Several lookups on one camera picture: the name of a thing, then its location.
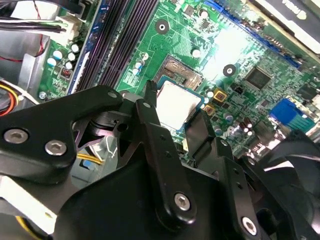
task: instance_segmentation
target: blue connector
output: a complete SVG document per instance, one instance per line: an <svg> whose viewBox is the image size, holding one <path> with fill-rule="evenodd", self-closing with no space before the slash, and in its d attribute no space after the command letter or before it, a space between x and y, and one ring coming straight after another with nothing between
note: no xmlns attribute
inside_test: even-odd
<svg viewBox="0 0 320 240"><path fill-rule="evenodd" d="M311 118L287 98L278 102L270 111L269 116L292 130L299 129L304 133L316 125Z"/></svg>

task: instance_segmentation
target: hole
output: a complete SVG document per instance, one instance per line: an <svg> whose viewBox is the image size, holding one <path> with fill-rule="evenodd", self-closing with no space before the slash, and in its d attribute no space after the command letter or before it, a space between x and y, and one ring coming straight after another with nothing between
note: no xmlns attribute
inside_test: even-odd
<svg viewBox="0 0 320 240"><path fill-rule="evenodd" d="M168 151L166 151L166 152L164 153L164 155L165 155L167 158L171 158L171 157L172 157L171 154L170 154L170 152L168 152Z"/></svg>
<svg viewBox="0 0 320 240"><path fill-rule="evenodd" d="M237 185L237 187L238 187L239 189L241 189L241 190L244 189L244 187L240 184L240 182L237 182L236 185Z"/></svg>
<svg viewBox="0 0 320 240"><path fill-rule="evenodd" d="M21 139L21 138L22 138L22 135L21 135L21 133L14 132L14 133L11 134L11 137L12 137L13 139Z"/></svg>
<svg viewBox="0 0 320 240"><path fill-rule="evenodd" d="M120 133L128 130L129 126L125 123L120 123L119 126L116 128Z"/></svg>

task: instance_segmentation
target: black ram slot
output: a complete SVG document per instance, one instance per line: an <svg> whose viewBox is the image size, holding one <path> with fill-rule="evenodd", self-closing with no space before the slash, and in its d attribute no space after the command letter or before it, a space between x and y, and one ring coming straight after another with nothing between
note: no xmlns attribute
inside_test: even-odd
<svg viewBox="0 0 320 240"><path fill-rule="evenodd" d="M105 57L109 54L111 45L117 36L117 30L120 27L125 12L129 6L130 0L113 0L110 3L110 14L105 19L103 30L98 36L97 44L90 54L90 60L84 69L79 81L77 91L93 87L95 80L102 67Z"/></svg>
<svg viewBox="0 0 320 240"><path fill-rule="evenodd" d="M136 0L126 25L107 61L100 85L114 88L142 36L158 0Z"/></svg>

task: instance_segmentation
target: black wire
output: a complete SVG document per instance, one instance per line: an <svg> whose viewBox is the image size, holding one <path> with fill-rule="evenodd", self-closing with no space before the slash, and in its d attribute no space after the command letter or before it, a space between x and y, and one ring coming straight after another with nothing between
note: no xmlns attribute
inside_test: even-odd
<svg viewBox="0 0 320 240"><path fill-rule="evenodd" d="M2 31L12 31L12 32L52 32L52 33L61 33L65 32L65 29L51 29L51 28L25 28L25 27L0 27Z"/></svg>

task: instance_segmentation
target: capacitor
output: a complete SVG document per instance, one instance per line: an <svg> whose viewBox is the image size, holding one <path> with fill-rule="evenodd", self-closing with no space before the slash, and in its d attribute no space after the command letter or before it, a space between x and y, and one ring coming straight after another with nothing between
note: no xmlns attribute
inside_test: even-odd
<svg viewBox="0 0 320 240"><path fill-rule="evenodd" d="M247 116L243 119L244 124L250 129L252 128L253 124L250 120L250 118L248 118Z"/></svg>
<svg viewBox="0 0 320 240"><path fill-rule="evenodd" d="M242 121L239 123L239 127L244 131L245 133L249 132L249 129L247 128L246 124Z"/></svg>
<svg viewBox="0 0 320 240"><path fill-rule="evenodd" d="M208 98L213 98L214 97L214 92L211 89L205 90L205 94Z"/></svg>
<svg viewBox="0 0 320 240"><path fill-rule="evenodd" d="M228 124L232 124L234 121L234 116L232 116L230 113L223 114L224 119L228 122Z"/></svg>
<svg viewBox="0 0 320 240"><path fill-rule="evenodd" d="M79 57L79 53L70 52L68 54L68 59L69 59L70 62L76 61L78 57Z"/></svg>
<svg viewBox="0 0 320 240"><path fill-rule="evenodd" d="M52 55L56 60L59 61L64 57L63 53L59 50L55 50Z"/></svg>
<svg viewBox="0 0 320 240"><path fill-rule="evenodd" d="M75 64L71 61L67 61L64 66L68 70L73 70L75 68Z"/></svg>
<svg viewBox="0 0 320 240"><path fill-rule="evenodd" d="M146 61L149 58L149 54L147 52L144 52L144 53L142 53L141 57L142 57L143 61Z"/></svg>
<svg viewBox="0 0 320 240"><path fill-rule="evenodd" d="M195 59L198 59L201 57L201 51L197 48L193 49L191 54L192 54L192 57L194 57Z"/></svg>
<svg viewBox="0 0 320 240"><path fill-rule="evenodd" d="M56 61L54 58L52 58L52 57L48 58L48 60L47 60L46 62L47 62L48 65L51 66L51 67L57 66L57 61Z"/></svg>
<svg viewBox="0 0 320 240"><path fill-rule="evenodd" d="M208 18L209 17L209 13L208 13L208 11L207 10L205 10L205 9L200 9L200 11L199 11L199 17L201 18L201 19L206 19L206 18Z"/></svg>
<svg viewBox="0 0 320 240"><path fill-rule="evenodd" d="M79 53L83 45L84 45L83 42L80 42L80 41L76 42L71 45L71 51L74 53Z"/></svg>
<svg viewBox="0 0 320 240"><path fill-rule="evenodd" d="M145 61L138 61L134 66L136 69L141 69L145 65Z"/></svg>
<svg viewBox="0 0 320 240"><path fill-rule="evenodd" d="M139 69L137 69L137 68L132 69L133 75L137 76L139 73L140 73Z"/></svg>
<svg viewBox="0 0 320 240"><path fill-rule="evenodd" d="M214 130L215 135L217 135L217 136L221 136L223 134L220 126L214 126L213 130Z"/></svg>

